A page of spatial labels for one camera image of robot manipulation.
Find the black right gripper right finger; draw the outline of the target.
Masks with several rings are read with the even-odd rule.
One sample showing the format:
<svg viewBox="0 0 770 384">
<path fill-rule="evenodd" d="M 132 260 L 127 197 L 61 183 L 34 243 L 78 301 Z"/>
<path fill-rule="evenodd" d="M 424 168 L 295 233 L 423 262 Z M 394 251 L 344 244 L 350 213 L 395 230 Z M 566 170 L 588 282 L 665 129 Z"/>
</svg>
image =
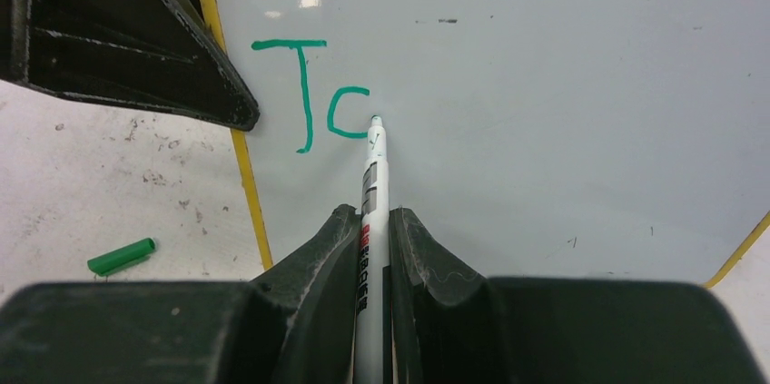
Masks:
<svg viewBox="0 0 770 384">
<path fill-rule="evenodd" d="M 485 277 L 390 213 L 398 383 L 762 383 L 726 308 L 677 282 Z"/>
</svg>

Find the green marker cap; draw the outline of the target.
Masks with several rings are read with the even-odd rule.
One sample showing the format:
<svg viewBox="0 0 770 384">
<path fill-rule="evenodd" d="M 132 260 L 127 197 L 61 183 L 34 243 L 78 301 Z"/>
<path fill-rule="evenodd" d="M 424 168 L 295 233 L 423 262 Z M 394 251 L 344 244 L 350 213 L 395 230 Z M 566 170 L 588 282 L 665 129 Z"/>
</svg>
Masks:
<svg viewBox="0 0 770 384">
<path fill-rule="evenodd" d="M 88 260 L 89 271 L 107 277 L 147 260 L 156 251 L 152 238 L 145 238 Z"/>
</svg>

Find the yellow framed whiteboard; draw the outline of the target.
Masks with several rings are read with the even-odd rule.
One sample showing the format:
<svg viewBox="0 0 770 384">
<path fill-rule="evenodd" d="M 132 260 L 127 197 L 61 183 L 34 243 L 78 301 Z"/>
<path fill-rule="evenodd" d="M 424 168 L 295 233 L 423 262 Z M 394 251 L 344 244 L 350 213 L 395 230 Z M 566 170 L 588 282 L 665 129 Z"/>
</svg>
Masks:
<svg viewBox="0 0 770 384">
<path fill-rule="evenodd" d="M 485 275 L 718 283 L 768 224 L 769 0 L 201 0 L 265 264 L 390 203 Z"/>
</svg>

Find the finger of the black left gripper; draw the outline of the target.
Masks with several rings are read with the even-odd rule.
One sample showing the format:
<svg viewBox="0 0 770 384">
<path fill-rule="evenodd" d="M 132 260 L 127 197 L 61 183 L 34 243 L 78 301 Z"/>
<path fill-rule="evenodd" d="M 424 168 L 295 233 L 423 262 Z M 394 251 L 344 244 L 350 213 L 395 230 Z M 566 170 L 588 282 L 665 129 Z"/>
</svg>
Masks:
<svg viewBox="0 0 770 384">
<path fill-rule="evenodd" d="M 260 117 L 200 0 L 1 0 L 1 77 L 60 99 L 242 131 Z"/>
</svg>

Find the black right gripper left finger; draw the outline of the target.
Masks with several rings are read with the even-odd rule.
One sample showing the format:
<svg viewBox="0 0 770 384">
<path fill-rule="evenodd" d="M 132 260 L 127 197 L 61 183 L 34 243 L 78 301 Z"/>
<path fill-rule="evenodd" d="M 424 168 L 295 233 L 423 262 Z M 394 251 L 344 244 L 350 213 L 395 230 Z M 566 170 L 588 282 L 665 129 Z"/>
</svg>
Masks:
<svg viewBox="0 0 770 384">
<path fill-rule="evenodd" d="M 4 383 L 346 383 L 361 220 L 252 281 L 41 283 L 1 309 Z"/>
</svg>

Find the green capped whiteboard marker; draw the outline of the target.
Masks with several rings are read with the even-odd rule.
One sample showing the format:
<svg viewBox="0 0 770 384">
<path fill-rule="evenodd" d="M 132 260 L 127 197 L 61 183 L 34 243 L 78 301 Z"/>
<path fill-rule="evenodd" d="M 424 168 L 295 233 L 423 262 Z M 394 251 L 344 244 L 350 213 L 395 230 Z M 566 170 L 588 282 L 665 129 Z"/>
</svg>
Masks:
<svg viewBox="0 0 770 384">
<path fill-rule="evenodd" d="M 392 382 L 389 205 L 387 134 L 382 118 L 374 115 L 362 179 L 355 383 Z"/>
</svg>

